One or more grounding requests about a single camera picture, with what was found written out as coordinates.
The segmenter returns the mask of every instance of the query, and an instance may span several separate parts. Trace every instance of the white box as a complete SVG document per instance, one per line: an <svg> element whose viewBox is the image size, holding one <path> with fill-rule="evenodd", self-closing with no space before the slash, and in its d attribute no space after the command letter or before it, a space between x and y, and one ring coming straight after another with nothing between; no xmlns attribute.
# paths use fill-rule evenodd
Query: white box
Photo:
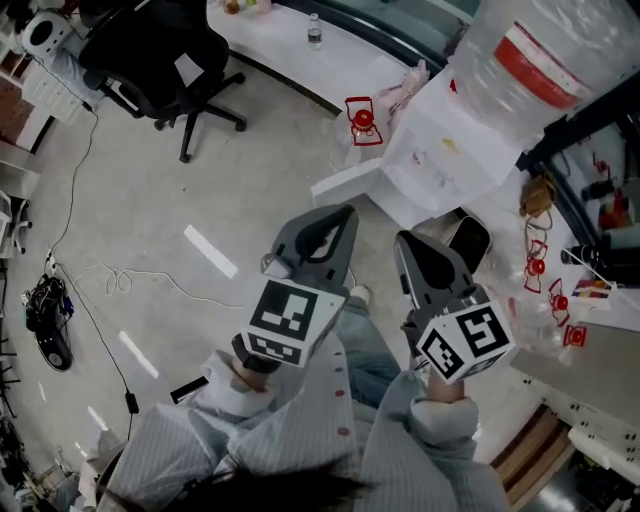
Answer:
<svg viewBox="0 0 640 512"><path fill-rule="evenodd" d="M501 185L522 148L467 114L450 88L451 78L446 67L411 99L382 159L311 187L315 204L367 194L411 229Z"/></svg>
<svg viewBox="0 0 640 512"><path fill-rule="evenodd" d="M447 384L486 370L515 347L496 301L435 317L417 344Z"/></svg>

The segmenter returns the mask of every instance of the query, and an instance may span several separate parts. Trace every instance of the black hair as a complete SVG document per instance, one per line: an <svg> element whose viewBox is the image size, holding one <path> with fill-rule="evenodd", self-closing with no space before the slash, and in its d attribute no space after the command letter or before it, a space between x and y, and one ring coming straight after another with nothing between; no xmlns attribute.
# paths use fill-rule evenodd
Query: black hair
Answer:
<svg viewBox="0 0 640 512"><path fill-rule="evenodd" d="M334 510L373 488L341 472L339 466L343 461L335 459L319 466L276 473L254 471L236 461L230 471L187 484L162 512L208 512L213 508L234 512ZM155 512L109 491L107 494L127 512Z"/></svg>

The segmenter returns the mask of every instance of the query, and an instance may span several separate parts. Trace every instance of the white cable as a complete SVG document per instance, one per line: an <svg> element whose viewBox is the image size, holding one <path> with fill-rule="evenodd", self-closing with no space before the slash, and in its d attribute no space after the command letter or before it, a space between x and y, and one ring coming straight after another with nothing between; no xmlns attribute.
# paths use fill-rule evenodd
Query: white cable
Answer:
<svg viewBox="0 0 640 512"><path fill-rule="evenodd" d="M220 302L218 300L215 299L208 299L205 297L194 297L193 295L191 295L190 293L187 293L186 291L184 291L182 288L180 288L180 286L178 286L178 283L176 283L173 278L167 274L166 272L147 272L144 270L131 270L131 269L126 269L126 270L120 270L117 268L111 268L110 266L106 265L105 263L96 263L95 265L92 265L90 267L85 268L80 275L75 279L75 281L73 282L72 287L75 287L75 285L78 283L78 281L80 281L80 279L82 278L82 276L84 276L84 274L86 272L88 272L89 270L93 270L94 268L98 268L98 267L104 267L109 271L109 277L107 278L107 282L105 284L105 293L107 294L107 296L112 297L113 295L115 295L117 292L123 293L123 294L127 294L131 291L131 289L133 288L133 281L131 280L131 277L128 274L142 274L142 275L147 275L147 276L164 276L166 277L171 284L183 295L186 295L187 297L189 297L190 299L193 300L199 300L202 302L211 302L213 304L217 304L218 306L222 306L223 308L228 308L228 309L238 309L241 308L242 306L235 306L232 304L225 304L223 302ZM128 281L129 281L129 286L126 286L126 282L120 282L120 280L125 277Z"/></svg>
<svg viewBox="0 0 640 512"><path fill-rule="evenodd" d="M562 250L564 252L566 252L569 256L571 256L574 260L576 260L578 263L580 263L584 268L586 268L587 270L589 270L590 272L592 272L598 279L600 279L601 281L604 281L605 283L607 283L609 286L611 286L612 290L617 290L618 295L620 295L620 297L622 297L627 304L629 304L629 306L631 306L633 309L635 309L636 311L640 311L640 305L636 304L635 302L633 302L626 294L622 293L620 291L620 288L618 288L618 286L615 283L612 283L611 281L608 281L607 279L605 279L604 277L602 277L600 274L598 274L595 270L593 270L593 268L591 268L590 265L588 265L587 263L585 263L584 261L582 261L580 258L578 258L575 254L572 254L571 251L568 251L567 249L565 249L564 247L562 248Z"/></svg>

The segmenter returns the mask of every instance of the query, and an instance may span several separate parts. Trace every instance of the striped sleeve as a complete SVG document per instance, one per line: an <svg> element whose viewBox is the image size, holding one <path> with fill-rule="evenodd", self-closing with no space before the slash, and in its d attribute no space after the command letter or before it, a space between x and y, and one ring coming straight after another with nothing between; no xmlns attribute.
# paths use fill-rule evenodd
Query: striped sleeve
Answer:
<svg viewBox="0 0 640 512"><path fill-rule="evenodd" d="M476 444L472 436L478 424L475 402L468 398L453 404L414 399L409 422L424 451L451 483L458 510L510 510L496 472L473 460Z"/></svg>

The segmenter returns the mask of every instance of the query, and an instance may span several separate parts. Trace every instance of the plug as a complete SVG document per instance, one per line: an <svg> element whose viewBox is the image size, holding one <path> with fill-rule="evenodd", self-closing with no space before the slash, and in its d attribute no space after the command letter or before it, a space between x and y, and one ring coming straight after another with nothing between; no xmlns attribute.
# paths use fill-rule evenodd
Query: plug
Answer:
<svg viewBox="0 0 640 512"><path fill-rule="evenodd" d="M124 394L124 397L127 400L127 409L129 409L129 414L138 414L140 412L140 408L138 407L136 395L134 395L131 391L127 391Z"/></svg>

